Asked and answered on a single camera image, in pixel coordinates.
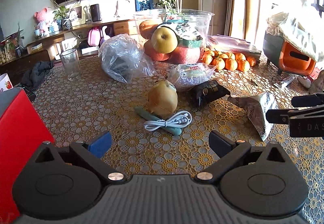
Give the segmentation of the orange grey desktop bin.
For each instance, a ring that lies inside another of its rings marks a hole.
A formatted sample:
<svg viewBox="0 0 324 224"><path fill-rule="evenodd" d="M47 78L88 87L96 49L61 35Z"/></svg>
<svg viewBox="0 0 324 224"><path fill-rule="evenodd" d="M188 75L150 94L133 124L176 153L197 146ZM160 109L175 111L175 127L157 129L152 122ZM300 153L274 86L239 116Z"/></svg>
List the orange grey desktop bin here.
<svg viewBox="0 0 324 224"><path fill-rule="evenodd" d="M273 63L280 75L283 72L300 76L309 76L315 67L316 61L306 56L285 41L281 36L265 33L263 51L267 59L267 65Z"/></svg>

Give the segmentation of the white tube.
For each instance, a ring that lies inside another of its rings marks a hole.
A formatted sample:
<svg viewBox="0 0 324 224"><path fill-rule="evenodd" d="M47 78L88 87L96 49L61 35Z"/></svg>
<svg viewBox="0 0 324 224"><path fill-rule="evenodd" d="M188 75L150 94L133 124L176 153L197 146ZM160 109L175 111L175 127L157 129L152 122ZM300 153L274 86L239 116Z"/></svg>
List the white tube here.
<svg viewBox="0 0 324 224"><path fill-rule="evenodd" d="M284 89L288 85L290 85L295 80L295 78L295 75L289 75L287 78L284 78L283 80L274 83L274 86L279 89Z"/></svg>

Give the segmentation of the black snack packet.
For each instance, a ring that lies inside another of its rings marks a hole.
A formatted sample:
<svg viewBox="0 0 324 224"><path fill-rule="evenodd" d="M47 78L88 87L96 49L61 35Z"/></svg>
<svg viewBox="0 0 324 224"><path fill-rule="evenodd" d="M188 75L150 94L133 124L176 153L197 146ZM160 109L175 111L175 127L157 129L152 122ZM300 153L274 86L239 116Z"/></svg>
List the black snack packet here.
<svg viewBox="0 0 324 224"><path fill-rule="evenodd" d="M216 80L203 82L190 90L192 104L196 108L202 108L226 95L231 95L231 92Z"/></svg>

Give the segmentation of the teal green pen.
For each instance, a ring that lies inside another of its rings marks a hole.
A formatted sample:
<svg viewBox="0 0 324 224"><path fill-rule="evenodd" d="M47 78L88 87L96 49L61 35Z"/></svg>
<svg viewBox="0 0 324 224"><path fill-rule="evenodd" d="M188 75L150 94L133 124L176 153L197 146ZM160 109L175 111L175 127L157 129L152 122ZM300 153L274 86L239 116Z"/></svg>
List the teal green pen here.
<svg viewBox="0 0 324 224"><path fill-rule="evenodd" d="M136 114L138 114L140 117L144 118L146 121L158 121L160 120L159 117L156 117L152 114L150 114L148 111L143 109L141 106L135 106L134 111ZM182 129L180 128L173 128L173 127L162 127L161 128L164 131L167 131L168 133L179 136L182 133Z"/></svg>

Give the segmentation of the yellow pear on table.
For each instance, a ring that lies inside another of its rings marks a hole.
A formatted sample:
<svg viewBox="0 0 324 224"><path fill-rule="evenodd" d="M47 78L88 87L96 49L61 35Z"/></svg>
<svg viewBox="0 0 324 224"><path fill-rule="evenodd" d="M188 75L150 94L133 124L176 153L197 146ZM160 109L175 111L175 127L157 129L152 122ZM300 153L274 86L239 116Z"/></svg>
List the yellow pear on table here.
<svg viewBox="0 0 324 224"><path fill-rule="evenodd" d="M163 80L150 89L147 109L151 114L161 118L169 118L176 110L177 105L177 91L171 82Z"/></svg>

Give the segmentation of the red grey cardboard box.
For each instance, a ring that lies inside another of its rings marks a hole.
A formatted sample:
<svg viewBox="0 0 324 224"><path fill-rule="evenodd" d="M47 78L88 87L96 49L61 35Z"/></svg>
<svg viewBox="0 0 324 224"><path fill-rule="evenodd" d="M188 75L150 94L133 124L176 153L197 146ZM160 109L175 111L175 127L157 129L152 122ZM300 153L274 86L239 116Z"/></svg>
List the red grey cardboard box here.
<svg viewBox="0 0 324 224"><path fill-rule="evenodd" d="M12 196L16 178L39 145L54 138L20 88L1 92L0 130L1 223L11 223L19 216Z"/></svg>

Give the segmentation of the clear bag with food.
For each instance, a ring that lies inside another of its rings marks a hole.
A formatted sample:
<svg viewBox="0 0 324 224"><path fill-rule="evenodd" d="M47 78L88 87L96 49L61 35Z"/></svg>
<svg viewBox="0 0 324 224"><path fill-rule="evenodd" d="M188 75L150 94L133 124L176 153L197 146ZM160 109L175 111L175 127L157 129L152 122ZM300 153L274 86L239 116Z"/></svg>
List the clear bag with food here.
<svg viewBox="0 0 324 224"><path fill-rule="evenodd" d="M205 63L179 64L169 70L166 79L175 86L178 92L184 92L209 81L215 70L216 66Z"/></svg>

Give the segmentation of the mandarin orange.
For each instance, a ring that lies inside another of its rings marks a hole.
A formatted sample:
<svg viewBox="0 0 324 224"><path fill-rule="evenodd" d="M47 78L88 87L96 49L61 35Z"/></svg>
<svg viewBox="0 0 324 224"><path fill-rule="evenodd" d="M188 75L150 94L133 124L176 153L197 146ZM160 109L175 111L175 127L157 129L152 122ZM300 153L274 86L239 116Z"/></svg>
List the mandarin orange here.
<svg viewBox="0 0 324 224"><path fill-rule="evenodd" d="M250 69L250 64L245 59L238 60L237 65L237 69L241 72L247 72Z"/></svg>
<svg viewBox="0 0 324 224"><path fill-rule="evenodd" d="M236 59L236 61L240 61L240 60L245 60L246 57L245 57L245 55L243 53L236 53L235 54L235 59Z"/></svg>
<svg viewBox="0 0 324 224"><path fill-rule="evenodd" d="M256 65L256 59L254 57L248 56L246 57L246 60L249 63L250 67L254 67Z"/></svg>
<svg viewBox="0 0 324 224"><path fill-rule="evenodd" d="M225 62L225 68L228 71L235 71L238 68L238 63L235 59L228 58Z"/></svg>
<svg viewBox="0 0 324 224"><path fill-rule="evenodd" d="M225 68L225 61L222 58L215 58L211 62L211 65L215 67L216 70L223 70Z"/></svg>

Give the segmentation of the clear drinking glass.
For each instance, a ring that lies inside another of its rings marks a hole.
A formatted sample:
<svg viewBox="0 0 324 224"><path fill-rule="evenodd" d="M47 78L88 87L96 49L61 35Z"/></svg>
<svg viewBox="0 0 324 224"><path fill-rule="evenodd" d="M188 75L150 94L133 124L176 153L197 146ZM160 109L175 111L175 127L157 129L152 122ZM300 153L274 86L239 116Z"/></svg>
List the clear drinking glass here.
<svg viewBox="0 0 324 224"><path fill-rule="evenodd" d="M69 81L72 81L80 76L81 67L80 67L79 56L76 48L68 49L61 52L60 60L63 64L65 73Z"/></svg>

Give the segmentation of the grey plastic bag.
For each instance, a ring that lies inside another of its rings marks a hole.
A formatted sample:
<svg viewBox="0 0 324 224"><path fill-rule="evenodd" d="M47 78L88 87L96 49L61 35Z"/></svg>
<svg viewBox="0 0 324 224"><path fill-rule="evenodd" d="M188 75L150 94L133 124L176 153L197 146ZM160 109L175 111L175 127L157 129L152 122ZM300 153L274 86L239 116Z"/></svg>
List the grey plastic bag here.
<svg viewBox="0 0 324 224"><path fill-rule="evenodd" d="M151 58L128 34L119 34L102 43L98 50L102 70L112 79L129 84L134 78L155 75Z"/></svg>

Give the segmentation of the white plastic bin liner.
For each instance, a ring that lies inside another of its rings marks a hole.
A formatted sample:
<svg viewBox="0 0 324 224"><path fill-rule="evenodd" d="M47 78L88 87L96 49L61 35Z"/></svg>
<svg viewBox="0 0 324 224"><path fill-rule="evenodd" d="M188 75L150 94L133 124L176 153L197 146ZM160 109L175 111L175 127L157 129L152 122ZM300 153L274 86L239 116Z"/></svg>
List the white plastic bin liner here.
<svg viewBox="0 0 324 224"><path fill-rule="evenodd" d="M274 6L267 23L267 33L282 37L314 61L323 61L323 14L312 0L289 0Z"/></svg>

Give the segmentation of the black cloth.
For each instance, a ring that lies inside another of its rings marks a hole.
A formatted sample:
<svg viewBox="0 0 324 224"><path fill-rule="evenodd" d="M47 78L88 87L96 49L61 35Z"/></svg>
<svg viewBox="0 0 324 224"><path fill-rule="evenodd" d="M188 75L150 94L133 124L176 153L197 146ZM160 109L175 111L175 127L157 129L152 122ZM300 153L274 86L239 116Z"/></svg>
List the black cloth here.
<svg viewBox="0 0 324 224"><path fill-rule="evenodd" d="M53 60L37 62L31 69L23 74L20 84L31 91L36 90L53 67Z"/></svg>

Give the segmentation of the clear flat plastic box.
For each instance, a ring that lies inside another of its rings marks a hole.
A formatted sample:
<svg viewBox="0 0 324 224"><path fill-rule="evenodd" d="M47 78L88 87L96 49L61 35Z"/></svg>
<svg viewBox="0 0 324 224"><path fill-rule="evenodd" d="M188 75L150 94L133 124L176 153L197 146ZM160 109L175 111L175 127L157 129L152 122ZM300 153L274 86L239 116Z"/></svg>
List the clear flat plastic box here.
<svg viewBox="0 0 324 224"><path fill-rule="evenodd" d="M250 42L242 39L236 39L230 36L215 35L207 36L207 45L219 52L242 53L245 56L251 56L259 59L261 51Z"/></svg>

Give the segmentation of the wooden tv cabinet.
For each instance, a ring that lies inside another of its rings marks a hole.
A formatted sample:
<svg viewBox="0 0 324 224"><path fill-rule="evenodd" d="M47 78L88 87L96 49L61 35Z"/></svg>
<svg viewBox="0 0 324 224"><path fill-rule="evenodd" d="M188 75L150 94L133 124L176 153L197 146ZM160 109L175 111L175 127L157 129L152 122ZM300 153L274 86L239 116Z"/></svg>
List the wooden tv cabinet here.
<svg viewBox="0 0 324 224"><path fill-rule="evenodd" d="M13 84L20 82L20 79L25 71L32 68L38 61L51 61L55 59L63 48L58 48L58 44L62 44L62 41L67 40L67 34L77 34L83 30L90 30L92 28L101 29L102 26L113 27L114 34L128 33L133 39L137 40L140 44L144 44L144 38L138 33L137 25L133 19L128 20L115 20L108 22L94 22L79 25L73 27L71 30L59 31L50 34L46 37L42 37L27 45L27 49L41 44L41 48L37 51L33 51L30 54L25 53L23 56L10 60L1 65L1 74L8 74Z"/></svg>

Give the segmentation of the purple vase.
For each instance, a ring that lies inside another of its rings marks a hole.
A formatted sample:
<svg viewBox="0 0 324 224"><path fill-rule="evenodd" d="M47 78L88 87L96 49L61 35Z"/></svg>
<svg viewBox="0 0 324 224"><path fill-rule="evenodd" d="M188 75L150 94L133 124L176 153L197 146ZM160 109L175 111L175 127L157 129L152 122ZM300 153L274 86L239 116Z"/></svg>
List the purple vase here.
<svg viewBox="0 0 324 224"><path fill-rule="evenodd" d="M107 35L106 33L106 29L110 29L110 27L108 25L105 25L102 27L101 29L101 39L100 39L100 42L99 42L99 45L101 46L106 40L110 39L110 36Z"/></svg>

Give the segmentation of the pink bag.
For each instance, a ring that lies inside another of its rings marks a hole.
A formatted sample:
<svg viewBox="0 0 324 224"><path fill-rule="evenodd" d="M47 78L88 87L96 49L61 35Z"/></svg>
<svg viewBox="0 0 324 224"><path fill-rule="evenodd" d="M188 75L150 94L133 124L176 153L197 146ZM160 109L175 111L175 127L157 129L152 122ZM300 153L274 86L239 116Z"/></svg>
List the pink bag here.
<svg viewBox="0 0 324 224"><path fill-rule="evenodd" d="M88 32L88 45L90 47L99 46L101 37L101 31L98 27L91 28Z"/></svg>

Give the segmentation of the white strawberry mug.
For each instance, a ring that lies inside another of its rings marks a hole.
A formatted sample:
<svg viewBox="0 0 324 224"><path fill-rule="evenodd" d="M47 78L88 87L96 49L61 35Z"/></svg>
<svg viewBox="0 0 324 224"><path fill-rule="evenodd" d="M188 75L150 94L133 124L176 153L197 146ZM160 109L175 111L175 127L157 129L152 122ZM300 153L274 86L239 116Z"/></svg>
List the white strawberry mug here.
<svg viewBox="0 0 324 224"><path fill-rule="evenodd" d="M7 73L0 76L0 92L12 89L13 85Z"/></svg>

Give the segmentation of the clear plastic fruit bowl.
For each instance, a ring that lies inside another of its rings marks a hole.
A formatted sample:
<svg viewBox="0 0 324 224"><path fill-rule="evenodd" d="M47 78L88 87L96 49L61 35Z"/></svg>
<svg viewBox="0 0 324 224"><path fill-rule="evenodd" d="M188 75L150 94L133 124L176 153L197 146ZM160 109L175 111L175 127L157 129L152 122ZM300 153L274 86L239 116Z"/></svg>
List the clear plastic fruit bowl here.
<svg viewBox="0 0 324 224"><path fill-rule="evenodd" d="M138 33L144 38L144 52L153 61L168 61L173 64L192 64L200 61L207 45L211 12L194 9L152 9L136 12L134 20ZM151 37L159 27L172 29L178 40L177 48L169 53L158 53L153 48Z"/></svg>

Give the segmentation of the yellow apple in bowl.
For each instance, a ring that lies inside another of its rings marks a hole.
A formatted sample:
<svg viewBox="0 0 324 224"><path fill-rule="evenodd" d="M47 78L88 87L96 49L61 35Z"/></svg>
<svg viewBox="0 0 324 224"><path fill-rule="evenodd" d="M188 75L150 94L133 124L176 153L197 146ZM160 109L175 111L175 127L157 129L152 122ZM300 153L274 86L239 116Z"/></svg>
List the yellow apple in bowl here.
<svg viewBox="0 0 324 224"><path fill-rule="evenodd" d="M178 46L175 32L168 27L157 28L151 37L153 48L158 53L169 54Z"/></svg>

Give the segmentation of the black speaker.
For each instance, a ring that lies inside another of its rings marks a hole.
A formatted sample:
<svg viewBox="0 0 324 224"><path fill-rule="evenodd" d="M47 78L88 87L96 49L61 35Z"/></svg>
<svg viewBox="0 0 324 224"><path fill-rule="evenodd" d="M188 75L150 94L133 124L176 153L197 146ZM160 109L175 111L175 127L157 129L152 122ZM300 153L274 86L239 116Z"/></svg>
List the black speaker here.
<svg viewBox="0 0 324 224"><path fill-rule="evenodd" d="M93 22L101 21L99 4L93 4L90 6L90 14Z"/></svg>

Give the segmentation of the pink plush pig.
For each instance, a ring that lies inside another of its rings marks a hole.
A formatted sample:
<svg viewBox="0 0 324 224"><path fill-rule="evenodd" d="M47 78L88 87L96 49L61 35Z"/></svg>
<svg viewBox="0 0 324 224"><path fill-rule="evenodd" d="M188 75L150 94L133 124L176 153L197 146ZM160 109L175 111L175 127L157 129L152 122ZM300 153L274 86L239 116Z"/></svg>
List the pink plush pig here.
<svg viewBox="0 0 324 224"><path fill-rule="evenodd" d="M39 12L35 12L34 18L37 21L37 28L39 29L40 36L49 35L49 27L54 20L53 9L45 7Z"/></svg>

